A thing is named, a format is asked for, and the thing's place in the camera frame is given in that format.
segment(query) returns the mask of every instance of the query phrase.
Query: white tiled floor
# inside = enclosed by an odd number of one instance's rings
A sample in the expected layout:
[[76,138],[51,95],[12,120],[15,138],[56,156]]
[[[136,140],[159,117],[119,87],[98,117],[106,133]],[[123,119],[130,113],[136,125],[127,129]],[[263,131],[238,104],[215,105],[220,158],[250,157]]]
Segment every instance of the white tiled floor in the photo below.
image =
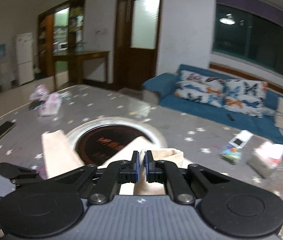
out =
[[[56,75],[57,87],[62,86],[68,81],[68,72],[62,72]],[[20,87],[0,92],[0,116],[16,109],[29,102],[29,96],[36,87],[45,84],[50,92],[54,90],[53,77],[35,80]]]

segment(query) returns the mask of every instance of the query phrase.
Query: purple wall stripe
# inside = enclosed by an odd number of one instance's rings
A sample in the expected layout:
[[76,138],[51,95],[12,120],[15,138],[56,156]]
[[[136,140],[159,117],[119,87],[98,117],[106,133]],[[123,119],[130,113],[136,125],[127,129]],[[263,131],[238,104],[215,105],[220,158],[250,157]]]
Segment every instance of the purple wall stripe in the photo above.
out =
[[217,0],[217,4],[250,12],[283,27],[283,11],[260,0]]

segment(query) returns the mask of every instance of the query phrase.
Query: butterfly pillow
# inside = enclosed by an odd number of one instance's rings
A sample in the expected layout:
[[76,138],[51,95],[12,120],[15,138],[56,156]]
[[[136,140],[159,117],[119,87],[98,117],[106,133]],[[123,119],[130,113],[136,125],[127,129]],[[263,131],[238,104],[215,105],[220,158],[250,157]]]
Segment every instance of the butterfly pillow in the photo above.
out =
[[225,84],[224,108],[248,114],[249,116],[262,117],[267,82],[253,80],[227,80]]
[[196,72],[182,70],[179,73],[179,82],[175,95],[202,104],[223,107],[224,80],[217,77],[208,77]]

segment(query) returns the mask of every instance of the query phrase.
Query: metal screw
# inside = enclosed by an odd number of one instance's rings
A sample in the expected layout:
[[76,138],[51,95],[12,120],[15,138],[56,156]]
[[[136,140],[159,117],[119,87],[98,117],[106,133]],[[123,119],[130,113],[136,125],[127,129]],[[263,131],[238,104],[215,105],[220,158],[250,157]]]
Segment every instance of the metal screw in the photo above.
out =
[[180,194],[178,196],[178,200],[181,201],[181,202],[185,202],[185,203],[188,203],[190,201],[192,201],[194,198],[192,195],[189,195],[189,194]]
[[90,199],[94,202],[103,202],[106,197],[102,194],[96,193],[90,196]]

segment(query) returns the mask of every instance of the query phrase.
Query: white refrigerator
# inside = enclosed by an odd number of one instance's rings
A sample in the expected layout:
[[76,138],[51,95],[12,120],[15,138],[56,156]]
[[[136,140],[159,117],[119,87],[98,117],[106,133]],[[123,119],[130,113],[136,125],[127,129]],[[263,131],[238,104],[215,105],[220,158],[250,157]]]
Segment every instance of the white refrigerator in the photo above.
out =
[[16,37],[16,54],[19,85],[33,81],[35,77],[32,33],[24,33]]

